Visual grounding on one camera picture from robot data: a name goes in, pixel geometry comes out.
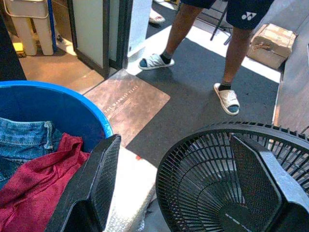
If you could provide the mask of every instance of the yonex logo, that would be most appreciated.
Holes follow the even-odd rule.
[[[243,20],[247,19],[248,21],[250,21],[251,19],[254,18],[254,16],[256,16],[256,13],[252,13],[252,12],[248,12],[248,11],[246,13],[247,13],[247,15],[243,14],[242,17],[241,17]]]

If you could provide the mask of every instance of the black sock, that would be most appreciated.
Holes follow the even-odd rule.
[[[165,64],[169,64],[170,60],[172,59],[172,55],[167,53],[166,51],[164,51],[161,55],[160,55],[161,59],[163,60],[163,62]]]
[[[219,86],[219,91],[222,91],[222,90],[230,90],[231,89],[231,86],[232,84],[231,83],[228,83],[228,82],[222,82]]]

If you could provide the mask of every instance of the navy shorts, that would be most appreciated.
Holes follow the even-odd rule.
[[[182,0],[182,3],[209,9],[216,0]],[[239,29],[254,29],[274,0],[228,0],[226,20]]]

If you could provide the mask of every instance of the black fan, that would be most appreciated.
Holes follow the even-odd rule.
[[[263,161],[267,153],[249,148],[239,151],[251,152],[252,158],[244,155],[236,161],[231,147],[233,134],[270,150],[278,162],[269,161],[268,156],[267,166]],[[297,132],[248,122],[212,125],[178,142],[162,159],[156,180],[160,209],[173,232],[284,231],[287,224],[297,221],[293,215],[308,216],[303,207],[291,206],[295,192],[289,186],[294,184],[296,195],[304,204],[309,202],[308,161],[308,140]],[[282,181],[275,175],[282,173],[268,170],[278,163],[298,183],[291,178],[288,188],[278,186]],[[293,231],[309,231],[309,227]]]

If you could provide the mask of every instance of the cardboard box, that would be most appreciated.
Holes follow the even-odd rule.
[[[273,69],[289,57],[296,35],[273,24],[263,25],[251,39],[247,56]]]

